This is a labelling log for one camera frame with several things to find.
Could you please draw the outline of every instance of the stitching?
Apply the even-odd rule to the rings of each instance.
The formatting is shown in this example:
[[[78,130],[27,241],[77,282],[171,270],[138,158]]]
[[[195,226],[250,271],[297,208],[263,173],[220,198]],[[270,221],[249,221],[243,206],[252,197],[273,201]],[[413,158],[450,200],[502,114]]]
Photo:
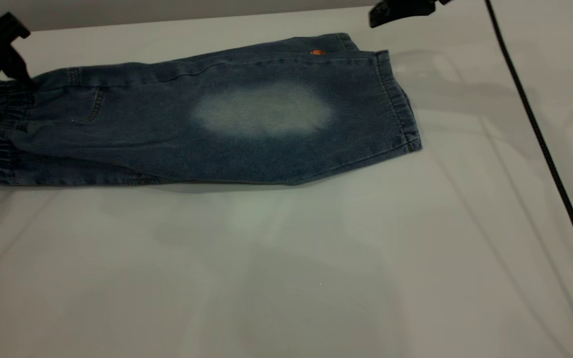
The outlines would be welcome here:
[[[75,67],[75,81],[77,86],[81,86],[81,74],[79,73],[79,68]]]
[[[30,110],[34,108],[34,97],[30,91],[26,92],[25,100],[27,105],[23,109],[23,120],[28,120],[30,118]]]
[[[390,104],[390,108],[393,110],[393,113],[395,113],[395,116],[397,119],[397,124],[399,126],[399,132],[402,134],[402,136],[404,136],[404,139],[406,141],[408,141],[408,137],[407,137],[407,135],[404,132],[404,129],[402,127],[401,117],[399,116],[399,113],[397,113],[395,105],[393,104],[393,100],[390,99],[390,92],[388,91],[386,86],[384,86],[384,81],[382,78],[382,62],[380,61],[378,56],[375,56],[375,58],[377,60],[377,76],[380,78],[380,84],[382,85],[382,88],[384,89],[384,93],[386,93],[386,99],[388,99],[388,103]]]
[[[348,52],[363,52],[360,51],[360,48],[357,47],[357,45],[355,45],[355,43],[353,42],[353,39],[346,33],[341,32],[341,33],[337,33],[337,36],[339,36],[339,38],[342,41],[342,45],[344,46],[344,49],[346,49],[346,51]]]
[[[338,32],[336,32],[335,34],[337,36],[337,38],[339,39],[339,43],[342,44],[342,47],[344,48],[344,51],[348,51],[348,48],[346,48],[346,43],[344,43],[344,39],[342,38],[342,36],[340,36],[340,34]]]
[[[8,158],[8,165],[9,168],[8,171],[10,173],[10,179],[16,184],[19,185],[19,181],[17,181],[16,179],[16,171],[13,169],[13,165],[12,165],[12,161],[13,161],[13,157],[12,157],[12,150],[9,150],[9,158]]]
[[[9,110],[9,102],[10,102],[10,94],[8,93],[7,95],[4,96],[4,113],[2,113],[2,116],[7,117],[8,114],[8,110]]]
[[[124,179],[123,182],[111,182],[111,183],[94,183],[94,184],[80,184],[80,183],[50,183],[47,181],[36,181],[36,184],[41,185],[41,186],[46,186],[46,187],[65,187],[65,188],[73,188],[73,187],[82,187],[82,186],[87,186],[87,187],[105,187],[105,186],[137,186],[137,185],[160,185],[160,184],[169,184],[169,183],[184,183],[186,182],[186,180],[184,181],[171,181],[171,182],[161,182],[161,178],[160,177],[153,177],[153,176],[148,176],[145,177],[144,179],[139,179],[138,176],[139,175],[144,175],[142,173],[137,173],[137,174],[133,174],[131,175],[132,177],[130,177],[129,179]],[[17,186],[36,186],[35,184],[19,184],[17,181],[14,181],[16,183]],[[1,183],[3,185],[12,185],[10,183]]]
[[[75,73],[74,73],[74,68],[68,68],[68,82],[70,82],[70,85],[73,86],[75,84]]]
[[[402,144],[400,144],[400,145],[397,145],[396,147],[393,147],[393,148],[391,148],[391,149],[385,150],[385,151],[383,151],[383,152],[380,152],[380,153],[377,153],[377,154],[373,154],[373,155],[370,156],[370,157],[366,157],[366,158],[362,158],[362,159],[359,159],[359,160],[356,160],[356,161],[352,161],[352,162],[350,162],[350,163],[346,163],[345,165],[336,166],[336,167],[331,168],[331,169],[329,169],[329,170],[325,170],[324,172],[316,173],[316,174],[314,174],[314,175],[309,175],[308,177],[303,177],[303,178],[300,179],[299,181],[296,181],[296,184],[295,184],[295,185],[298,185],[299,183],[302,183],[302,182],[304,182],[304,181],[308,181],[308,180],[310,180],[310,179],[315,180],[316,177],[320,177],[321,175],[324,175],[324,174],[326,174],[326,173],[328,173],[328,172],[332,172],[333,170],[338,170],[338,169],[343,168],[343,167],[345,167],[345,166],[354,165],[354,164],[356,164],[356,163],[363,162],[363,161],[367,161],[367,160],[369,160],[369,159],[372,159],[372,158],[381,156],[382,154],[386,154],[386,153],[388,153],[388,152],[392,152],[392,151],[394,151],[395,149],[400,149],[401,147],[404,147],[404,145],[410,145],[410,143],[412,143],[412,142],[414,142],[414,141],[417,141],[417,140],[420,140],[420,138],[419,138],[419,137],[417,137],[417,138],[412,138],[412,140],[406,141],[406,142],[404,142],[404,143],[402,143]]]
[[[247,62],[247,63],[237,63],[237,62],[227,62],[227,63],[220,63],[220,64],[213,64],[211,66],[207,66],[204,69],[196,72],[196,73],[182,73],[179,75],[176,75],[175,77],[172,77],[171,79],[168,80],[164,80],[164,81],[158,81],[158,82],[147,82],[147,83],[143,83],[143,84],[131,84],[131,85],[114,85],[114,86],[93,86],[93,85],[89,85],[89,86],[85,86],[85,85],[81,85],[81,88],[132,88],[132,87],[136,87],[136,86],[147,86],[150,84],[164,84],[165,82],[171,82],[174,80],[179,79],[180,77],[186,77],[186,76],[198,76],[198,75],[202,75],[202,73],[204,73],[205,71],[214,68],[216,66],[224,66],[224,65],[241,65],[241,64],[259,64],[259,63],[270,63],[273,61],[277,61],[277,60],[298,60],[299,62],[302,63],[319,63],[319,64],[325,64],[325,63],[329,63],[332,61],[347,61],[347,60],[368,60],[371,59],[372,57],[344,57],[341,59],[320,59],[319,61],[312,61],[312,60],[307,60],[307,59],[301,59],[298,57],[284,57],[284,58],[280,58],[280,59],[270,59],[270,60],[266,60],[266,61],[252,61],[252,62]],[[64,89],[64,88],[72,88],[74,87],[73,85],[68,85],[68,86],[61,86],[59,88],[54,88],[54,89],[48,89],[48,90],[39,90],[39,91],[33,91],[33,93],[42,93],[45,91],[53,91],[53,90],[60,90],[60,89]],[[18,93],[20,91],[10,91],[9,93]]]
[[[402,88],[399,86],[399,83],[398,83],[397,81],[393,81],[393,84],[395,85],[395,87],[397,88],[397,90],[398,90],[400,93],[403,93],[404,90],[402,90]],[[412,116],[412,120],[415,120],[415,118],[414,118],[414,113],[412,113],[412,110],[411,110],[411,116]],[[407,138],[408,133],[407,133],[407,132],[403,132],[403,133],[404,133],[404,136]]]
[[[94,102],[93,102],[92,110],[90,111],[90,113],[86,117],[86,119],[84,120],[84,123],[89,123],[89,122],[93,121],[94,118],[96,118],[96,116],[98,116],[98,112],[100,112],[100,104],[101,104],[102,100],[103,100],[103,91],[101,90],[101,88],[97,88],[96,93],[94,93]]]

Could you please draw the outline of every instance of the seam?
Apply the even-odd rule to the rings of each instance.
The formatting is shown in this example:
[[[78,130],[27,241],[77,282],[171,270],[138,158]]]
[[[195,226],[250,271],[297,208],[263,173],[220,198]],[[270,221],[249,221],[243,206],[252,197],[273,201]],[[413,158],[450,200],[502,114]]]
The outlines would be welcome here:
[[[75,86],[77,84],[77,80],[75,79],[75,68],[70,67],[68,68],[68,85]]]
[[[19,184],[18,181],[14,181],[14,185],[17,186],[45,186],[45,187],[54,187],[54,188],[58,188],[58,187],[65,187],[65,188],[73,188],[73,187],[107,187],[107,186],[139,186],[139,185],[161,185],[161,184],[170,184],[170,183],[184,183],[186,182],[186,180],[183,181],[165,181],[165,182],[161,182],[161,179],[164,179],[162,177],[155,177],[153,175],[148,175],[148,174],[143,174],[143,173],[135,173],[135,174],[130,174],[130,177],[127,179],[118,179],[118,182],[116,181],[116,177],[112,177],[111,180],[107,180],[107,181],[111,181],[111,183],[94,183],[94,184],[81,184],[81,183],[48,183],[46,184],[45,182],[42,181],[37,181],[36,179],[34,180],[34,182],[36,182],[36,184]]]
[[[408,142],[409,141],[408,136],[406,135],[406,133],[404,132],[404,128],[402,127],[401,117],[399,116],[399,113],[397,112],[395,105],[393,104],[393,100],[390,99],[390,92],[388,91],[388,89],[384,85],[384,80],[382,77],[382,62],[380,61],[378,56],[375,56],[375,58],[377,60],[377,76],[380,79],[380,84],[382,85],[382,89],[384,90],[384,93],[386,93],[386,99],[388,100],[388,104],[390,105],[390,108],[393,110],[393,113],[395,113],[397,124],[399,126],[399,132],[402,134],[402,136],[404,136],[404,139],[406,140],[406,142]]]
[[[7,93],[7,95],[4,96],[4,113],[1,114],[6,118],[10,108],[9,103],[10,103],[10,93]]]
[[[10,172],[10,179],[16,184],[19,185],[19,182],[16,179],[16,171],[13,169],[13,165],[12,165],[12,161],[13,161],[13,157],[12,157],[12,150],[9,151],[9,158],[8,158],[8,163],[10,165],[9,172]]]
[[[75,81],[77,86],[81,86],[81,73],[78,67],[75,67]]]
[[[284,58],[280,58],[280,59],[270,59],[270,60],[266,60],[266,61],[252,61],[252,62],[246,62],[246,63],[236,63],[236,62],[227,62],[227,63],[220,63],[220,64],[213,64],[211,66],[207,66],[205,68],[203,68],[202,70],[195,72],[195,73],[182,73],[180,75],[176,75],[174,77],[172,77],[171,79],[168,80],[163,80],[163,81],[157,81],[157,82],[147,82],[147,83],[143,83],[143,84],[131,84],[131,85],[113,85],[113,86],[93,86],[93,85],[81,85],[79,86],[80,88],[131,88],[131,87],[136,87],[136,86],[146,86],[146,85],[150,85],[150,84],[164,84],[165,82],[171,82],[174,80],[179,79],[180,77],[191,77],[191,76],[198,76],[198,75],[202,75],[202,73],[204,73],[205,71],[214,68],[216,66],[224,66],[224,65],[241,65],[241,64],[259,64],[259,63],[270,63],[273,61],[278,61],[278,60],[298,60],[298,62],[303,62],[303,63],[319,63],[319,64],[325,64],[325,63],[329,63],[332,61],[347,61],[347,60],[368,60],[368,59],[372,59],[372,56],[369,57],[350,57],[350,58],[342,58],[342,59],[323,59],[321,61],[312,61],[312,60],[307,60],[307,59],[301,59],[301,58],[297,58],[297,57],[284,57]],[[60,90],[60,89],[64,89],[64,88],[73,88],[75,86],[73,85],[68,85],[68,86],[61,86],[59,88],[54,88],[54,89],[48,89],[48,90],[39,90],[39,91],[32,91],[32,93],[42,93],[45,91],[53,91],[53,90]],[[18,93],[20,91],[9,91],[9,93]]]
[[[335,36],[337,36],[337,38],[339,39],[339,43],[342,44],[344,51],[348,51],[348,48],[346,48],[346,43],[344,43],[344,39],[342,38],[342,36],[340,36],[338,32],[336,32]]]
[[[305,54],[302,51],[297,51],[297,52],[280,52],[281,54],[284,55],[290,55],[290,54],[295,54],[295,55],[302,55]],[[213,59],[219,59],[222,58],[224,56],[227,56],[227,54],[222,54],[221,51],[218,52],[212,52],[211,54],[204,54],[204,55],[197,55],[197,56],[191,56],[191,57],[185,57],[182,59],[175,59],[175,60],[169,60],[169,61],[163,61],[160,63],[181,63],[181,64],[193,64],[193,63],[197,63],[199,61],[207,61],[207,60],[213,60]]]
[[[403,92],[404,92],[404,90],[402,90],[402,88],[399,86],[399,84],[397,83],[397,81],[394,81],[393,83],[394,83],[394,86],[397,88],[397,90],[398,90],[400,93],[403,93]],[[412,120],[413,120],[413,121],[416,121],[415,118],[414,118],[414,113],[412,113],[412,110],[411,110],[411,116],[412,116]],[[404,137],[407,137],[407,136],[408,136],[407,132],[402,131],[402,133],[404,134]]]
[[[342,40],[342,45],[347,52],[363,52],[359,47],[357,47],[357,45],[355,45],[355,42],[353,42],[353,39],[347,33],[337,32],[337,36]]]
[[[34,108],[34,96],[30,91],[26,92],[25,100],[27,101],[27,106],[23,109],[23,119],[28,120],[30,118],[30,110]]]
[[[354,164],[357,164],[357,163],[359,163],[359,162],[367,161],[367,160],[369,160],[369,159],[372,159],[372,158],[381,156],[382,154],[386,154],[386,153],[388,153],[388,152],[392,152],[392,151],[394,151],[394,150],[396,150],[396,149],[400,149],[401,147],[404,147],[404,145],[410,145],[410,143],[412,143],[412,142],[414,142],[414,141],[417,141],[417,140],[420,140],[420,138],[419,138],[419,137],[417,137],[417,138],[412,138],[412,140],[405,141],[404,143],[401,143],[400,145],[396,145],[395,147],[393,147],[393,148],[391,148],[391,149],[385,150],[385,151],[380,152],[380,153],[377,153],[377,154],[373,154],[373,155],[370,156],[370,157],[361,158],[361,159],[358,159],[358,160],[356,160],[356,161],[352,161],[352,162],[350,162],[350,163],[345,163],[345,164],[343,164],[343,165],[336,166],[336,167],[331,168],[331,169],[329,169],[329,170],[325,170],[324,172],[319,172],[319,173],[316,173],[316,174],[314,174],[314,175],[309,175],[308,177],[303,177],[302,179],[296,181],[296,184],[295,184],[295,185],[298,185],[298,184],[300,184],[300,183],[304,183],[305,181],[309,181],[309,180],[311,180],[311,179],[315,179],[316,177],[320,177],[320,176],[322,176],[322,175],[324,175],[324,174],[326,174],[326,173],[332,172],[332,171],[334,171],[334,170],[338,170],[338,169],[343,168],[343,167],[345,167],[345,166],[354,165]]]
[[[103,91],[100,88],[97,88],[96,93],[94,93],[94,102],[92,105],[92,109],[89,115],[86,117],[86,120],[82,123],[88,124],[98,116],[98,112],[100,112],[100,104],[103,100]]]

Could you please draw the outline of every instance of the hem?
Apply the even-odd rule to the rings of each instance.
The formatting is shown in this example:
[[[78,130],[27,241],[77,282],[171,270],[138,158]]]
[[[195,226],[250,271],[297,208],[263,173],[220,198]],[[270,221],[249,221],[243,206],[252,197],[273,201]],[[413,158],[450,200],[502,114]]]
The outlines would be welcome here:
[[[354,52],[354,51],[359,51],[360,49],[357,47],[357,45],[355,45],[355,43],[353,42],[353,40],[351,39],[350,36],[348,36],[348,34],[344,33],[344,32],[337,32],[337,38],[339,38],[339,41],[342,43],[342,46],[344,47],[344,50],[348,51],[348,52]]]
[[[397,145],[391,149],[385,150],[384,152],[375,154],[370,157],[359,159],[354,162],[346,163],[345,165],[337,166],[330,170],[312,175],[311,177],[305,177],[300,180],[292,181],[290,183],[284,183],[285,185],[295,186],[309,183],[311,181],[316,181],[319,179],[324,179],[334,175],[339,175],[341,173],[350,172],[351,170],[357,170],[364,168],[366,166],[375,165],[387,159],[393,159],[395,157],[404,156],[404,154],[409,154],[416,150],[421,149],[421,139],[419,137],[413,138],[410,141]]]
[[[395,81],[388,51],[376,52],[375,58],[377,60],[377,71],[380,77],[380,83],[382,84],[382,88],[384,88],[386,97],[388,97],[390,107],[393,113],[395,113],[396,120],[399,122],[399,130],[407,143],[414,143],[414,141],[420,137],[419,130],[408,97]],[[408,149],[411,151],[418,150],[421,149],[421,145],[418,149],[409,145]]]

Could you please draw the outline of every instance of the white surface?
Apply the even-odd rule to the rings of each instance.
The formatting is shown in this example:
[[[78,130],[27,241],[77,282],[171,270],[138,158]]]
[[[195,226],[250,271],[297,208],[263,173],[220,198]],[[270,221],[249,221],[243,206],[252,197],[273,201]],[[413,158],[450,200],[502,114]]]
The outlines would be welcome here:
[[[52,30],[375,3],[375,0],[0,0],[0,16],[10,11],[30,30]]]
[[[573,2],[496,1],[573,198]],[[573,357],[573,231],[479,0],[37,32],[38,73],[348,32],[425,149],[307,186],[0,187],[0,358]]]

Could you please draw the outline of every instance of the jeans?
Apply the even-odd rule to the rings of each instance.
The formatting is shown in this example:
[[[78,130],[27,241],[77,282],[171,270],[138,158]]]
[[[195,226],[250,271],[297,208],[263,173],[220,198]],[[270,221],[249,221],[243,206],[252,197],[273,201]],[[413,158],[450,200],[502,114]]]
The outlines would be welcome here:
[[[296,185],[421,149],[388,52],[346,34],[0,82],[0,184]]]

